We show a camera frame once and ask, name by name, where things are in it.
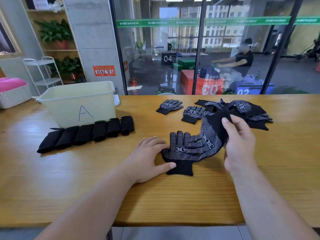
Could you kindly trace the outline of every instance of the paper sign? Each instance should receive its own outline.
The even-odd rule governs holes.
[[[114,65],[94,65],[95,76],[116,76]]]
[[[125,72],[129,69],[127,60],[125,62],[123,62],[123,68],[124,68]]]

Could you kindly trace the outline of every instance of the green plyometric box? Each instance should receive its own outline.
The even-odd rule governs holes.
[[[183,66],[183,69],[193,70],[195,68],[195,60],[178,60],[178,63]]]
[[[181,71],[183,69],[183,65],[180,65],[178,63],[172,63],[171,66],[173,69],[177,69],[178,71]]]

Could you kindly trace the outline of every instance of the window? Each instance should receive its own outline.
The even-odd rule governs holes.
[[[9,26],[0,11],[0,52],[21,53]]]

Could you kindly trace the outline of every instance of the red plyometric box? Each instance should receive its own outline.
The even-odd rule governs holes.
[[[181,70],[180,86],[183,94],[192,94],[192,84],[194,70]],[[214,95],[222,94],[223,92],[224,79],[218,80],[205,79],[197,77],[197,85],[195,87],[196,95]]]

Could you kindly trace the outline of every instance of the black shirt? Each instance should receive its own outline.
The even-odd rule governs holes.
[[[245,54],[243,52],[240,52],[235,55],[235,62],[238,62],[242,59],[245,59],[247,61],[247,63],[244,65],[235,66],[235,67],[233,67],[233,69],[236,70],[237,72],[240,72],[242,77],[244,77],[248,73],[248,71],[254,61],[254,55],[252,54],[252,52],[250,50]]]

